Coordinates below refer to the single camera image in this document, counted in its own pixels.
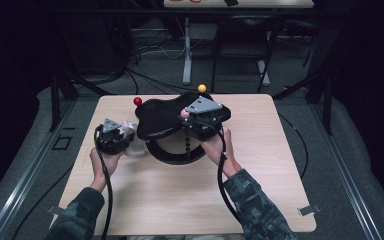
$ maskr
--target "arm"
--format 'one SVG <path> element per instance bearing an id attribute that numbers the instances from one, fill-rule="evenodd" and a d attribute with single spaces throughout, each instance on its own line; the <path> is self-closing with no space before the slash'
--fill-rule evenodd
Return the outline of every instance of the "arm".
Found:
<path id="1" fill-rule="evenodd" d="M 296 239 L 276 205 L 236 161 L 230 130 L 224 127 L 223 132 L 227 154 L 223 173 L 228 177 L 224 187 L 235 203 L 246 239 Z M 208 157 L 218 165 L 223 147 L 220 137 L 215 136 L 202 142 L 201 146 Z"/>
<path id="2" fill-rule="evenodd" d="M 118 160 L 124 154 L 102 154 L 108 174 L 111 176 L 118 165 Z M 102 171 L 101 160 L 95 148 L 91 150 L 94 179 L 90 187 L 84 188 L 79 195 L 58 216 L 45 239 L 91 239 L 95 231 L 96 219 L 104 206 L 102 191 L 106 186 L 105 175 Z"/>

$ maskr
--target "yellow ball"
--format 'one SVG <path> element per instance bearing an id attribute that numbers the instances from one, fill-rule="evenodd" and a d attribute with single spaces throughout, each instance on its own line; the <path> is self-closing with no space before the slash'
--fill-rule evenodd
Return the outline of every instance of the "yellow ball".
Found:
<path id="1" fill-rule="evenodd" d="M 207 87 L 204 84 L 201 84 L 198 86 L 198 91 L 200 93 L 203 93 L 203 92 L 207 91 Z"/>

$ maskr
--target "wrist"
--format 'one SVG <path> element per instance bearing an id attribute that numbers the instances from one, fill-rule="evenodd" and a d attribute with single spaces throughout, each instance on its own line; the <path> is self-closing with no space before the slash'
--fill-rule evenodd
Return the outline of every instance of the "wrist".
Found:
<path id="1" fill-rule="evenodd" d="M 237 172 L 242 170 L 242 166 L 236 162 L 236 160 L 227 158 L 224 162 L 223 166 L 223 173 L 226 175 L 226 177 L 230 178 L 231 176 L 235 175 Z"/>
<path id="2" fill-rule="evenodd" d="M 106 185 L 107 182 L 105 180 L 105 176 L 97 176 L 93 179 L 93 182 L 90 187 L 102 193 Z"/>

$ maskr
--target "person's right hand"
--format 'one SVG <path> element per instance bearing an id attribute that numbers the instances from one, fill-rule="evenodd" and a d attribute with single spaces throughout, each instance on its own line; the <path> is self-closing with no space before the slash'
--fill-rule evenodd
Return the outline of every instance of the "person's right hand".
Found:
<path id="1" fill-rule="evenodd" d="M 120 157 L 124 155 L 124 151 L 116 154 L 116 155 L 107 155 L 102 153 L 102 158 L 104 160 L 105 166 L 108 171 L 108 175 L 112 175 L 117 168 L 118 161 Z M 96 148 L 92 148 L 89 154 L 90 160 L 92 161 L 92 169 L 93 169 L 93 182 L 90 185 L 91 188 L 96 189 L 99 192 L 102 192 L 107 184 L 105 180 L 105 174 L 102 169 L 101 159 L 99 158 L 98 151 Z"/>
<path id="2" fill-rule="evenodd" d="M 238 162 L 236 162 L 233 153 L 232 133 L 230 129 L 223 127 L 221 133 L 224 134 L 224 141 L 226 142 L 226 161 L 224 162 L 223 173 L 227 177 L 231 177 L 235 173 L 239 172 L 242 167 Z M 220 139 L 220 136 L 215 135 L 211 139 L 202 142 L 201 147 L 207 153 L 207 156 L 211 159 L 211 161 L 218 166 L 220 163 L 221 152 L 223 151 L 223 142 Z"/>

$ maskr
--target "red knob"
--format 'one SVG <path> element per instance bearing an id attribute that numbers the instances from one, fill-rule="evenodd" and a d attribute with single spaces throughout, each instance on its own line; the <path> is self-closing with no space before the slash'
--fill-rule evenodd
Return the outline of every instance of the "red knob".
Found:
<path id="1" fill-rule="evenodd" d="M 136 105 L 136 106 L 140 106 L 142 105 L 142 99 L 140 97 L 135 97 L 135 99 L 133 99 L 133 103 Z"/>

